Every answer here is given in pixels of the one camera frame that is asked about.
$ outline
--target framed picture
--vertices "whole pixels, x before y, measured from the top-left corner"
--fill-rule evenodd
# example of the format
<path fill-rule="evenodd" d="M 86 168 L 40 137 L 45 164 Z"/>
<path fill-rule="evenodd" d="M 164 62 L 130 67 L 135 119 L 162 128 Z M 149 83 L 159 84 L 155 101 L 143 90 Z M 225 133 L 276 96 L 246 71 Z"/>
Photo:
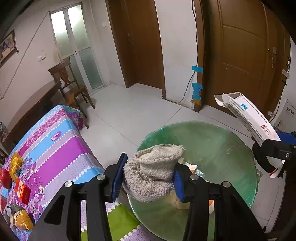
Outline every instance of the framed picture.
<path fill-rule="evenodd" d="M 16 52 L 18 50 L 15 44 L 15 30 L 12 30 L 0 42 L 0 68 Z"/>

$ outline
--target wooden table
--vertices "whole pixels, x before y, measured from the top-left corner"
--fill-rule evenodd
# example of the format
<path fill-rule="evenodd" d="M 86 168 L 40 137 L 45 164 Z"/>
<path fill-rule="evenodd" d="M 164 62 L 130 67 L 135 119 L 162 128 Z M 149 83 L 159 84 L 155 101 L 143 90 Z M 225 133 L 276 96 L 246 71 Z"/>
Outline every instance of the wooden table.
<path fill-rule="evenodd" d="M 10 153 L 27 131 L 49 110 L 53 108 L 51 98 L 62 83 L 52 80 L 33 94 L 16 112 L 7 126 L 8 136 L 2 143 Z"/>

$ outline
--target gray towel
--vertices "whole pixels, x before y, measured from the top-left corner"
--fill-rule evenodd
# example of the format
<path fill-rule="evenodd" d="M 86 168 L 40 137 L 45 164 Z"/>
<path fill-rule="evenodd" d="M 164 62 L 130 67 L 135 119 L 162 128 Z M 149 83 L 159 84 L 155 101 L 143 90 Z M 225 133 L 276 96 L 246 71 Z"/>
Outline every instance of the gray towel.
<path fill-rule="evenodd" d="M 161 144 L 136 152 L 124 166 L 124 189 L 141 202 L 155 201 L 174 189 L 174 166 L 183 146 Z"/>

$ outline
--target colorful tablecloth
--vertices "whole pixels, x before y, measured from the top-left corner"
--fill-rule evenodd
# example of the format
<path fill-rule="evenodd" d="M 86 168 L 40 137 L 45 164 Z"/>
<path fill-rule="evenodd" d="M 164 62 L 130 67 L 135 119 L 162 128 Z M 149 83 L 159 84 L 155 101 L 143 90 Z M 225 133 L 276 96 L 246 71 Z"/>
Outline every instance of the colorful tablecloth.
<path fill-rule="evenodd" d="M 24 207 L 35 223 L 66 181 L 83 183 L 104 172 L 78 131 L 78 126 L 83 126 L 81 120 L 79 110 L 56 106 L 27 132 L 3 166 L 9 169 L 15 151 L 24 159 L 20 179 L 31 189 L 29 204 L 23 204 L 17 197 L 15 183 L 9 190 L 0 184 L 0 194 L 7 203 Z M 113 241 L 159 240 L 118 201 L 106 203 L 106 210 Z M 31 233 L 13 227 L 12 230 L 21 241 L 27 241 Z M 81 203 L 81 238 L 87 241 L 85 200 Z"/>

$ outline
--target metal bolt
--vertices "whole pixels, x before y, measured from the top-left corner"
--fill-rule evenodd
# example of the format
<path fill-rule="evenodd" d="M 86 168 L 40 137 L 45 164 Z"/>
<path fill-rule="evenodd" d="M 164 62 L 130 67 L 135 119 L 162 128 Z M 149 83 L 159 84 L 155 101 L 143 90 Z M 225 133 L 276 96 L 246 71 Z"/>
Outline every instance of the metal bolt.
<path fill-rule="evenodd" d="M 101 180 L 104 180 L 106 176 L 104 174 L 99 174 L 96 176 L 96 178 L 101 181 Z"/>
<path fill-rule="evenodd" d="M 231 186 L 230 182 L 223 182 L 223 187 L 229 188 Z"/>
<path fill-rule="evenodd" d="M 192 174 L 192 175 L 190 175 L 190 179 L 191 180 L 198 180 L 198 175 L 196 175 L 196 174 Z"/>
<path fill-rule="evenodd" d="M 70 186 L 72 186 L 72 182 L 71 181 L 65 182 L 65 187 L 69 188 Z"/>

